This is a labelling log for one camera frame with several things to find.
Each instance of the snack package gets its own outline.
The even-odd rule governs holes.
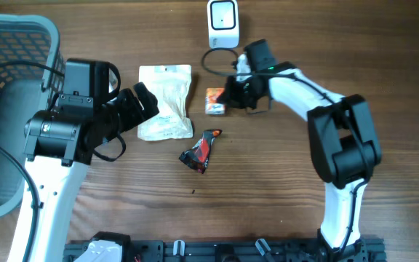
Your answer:
[[[226,112],[226,106],[216,101],[223,92],[224,88],[207,88],[206,105],[204,109],[206,114],[219,115]]]
[[[145,141],[192,138],[193,128],[185,112],[191,83],[189,65],[141,66],[139,81],[158,99],[159,114],[138,126]]]
[[[203,131],[203,137],[200,140],[198,140],[198,142],[193,148],[184,151],[180,155],[179,160],[191,169],[203,174],[206,168],[208,167],[208,160],[210,159],[212,142],[222,132],[222,130]]]

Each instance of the black mounting base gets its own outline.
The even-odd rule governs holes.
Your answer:
[[[90,241],[65,246],[63,262],[75,261],[88,248]],[[267,241],[271,256],[276,262],[314,262],[318,261],[314,251],[317,239],[288,239],[287,241]],[[384,262],[386,252],[382,239],[363,239],[361,252],[354,257],[343,259],[345,262]],[[139,254],[142,262],[217,262],[218,246],[229,245],[240,262],[265,262],[255,247],[255,242],[186,242],[185,255],[174,256],[174,243],[162,241],[132,241],[132,253]]]

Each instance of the basket hole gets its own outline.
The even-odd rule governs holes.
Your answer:
[[[17,38],[27,38],[27,34],[26,33],[15,33],[15,36]]]

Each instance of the wooden table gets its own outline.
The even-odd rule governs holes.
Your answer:
[[[209,49],[205,1],[8,5],[0,13],[50,18],[64,58],[111,61],[124,87],[137,82],[142,65],[192,65],[194,138],[147,143],[133,130],[119,161],[94,158],[69,240],[97,231],[165,241],[315,236],[324,186],[311,164],[306,124],[280,104],[257,116],[204,114],[205,89],[225,82],[199,65]],[[323,87],[366,97],[383,161],[365,191],[360,230],[384,238],[390,261],[419,261],[419,1],[240,1],[239,13],[240,47],[265,38],[280,61]],[[216,55],[209,65],[230,70],[232,60]],[[199,175],[177,158],[209,128],[223,136]],[[119,149],[114,141],[100,150]],[[0,219],[0,261],[17,217],[18,210]]]

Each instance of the wooden surface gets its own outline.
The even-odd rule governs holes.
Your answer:
[[[324,187],[311,164],[306,124],[280,104],[257,116],[204,114],[205,89],[225,81],[199,65],[209,48],[205,1],[22,5],[0,12],[50,18],[64,58],[111,61],[124,87],[137,82],[141,65],[192,65],[194,138],[146,143],[132,130],[119,161],[94,158],[68,239],[97,231],[165,241],[315,236]],[[419,1],[240,1],[239,13],[240,47],[265,38],[280,61],[293,62],[323,87],[366,97],[383,161],[365,191],[360,230],[384,238],[390,261],[419,261]],[[229,70],[232,60],[216,55],[209,64]],[[209,128],[223,135],[199,175],[177,158]],[[119,144],[101,151],[116,154]],[[0,261],[17,216],[18,210],[0,219]]]

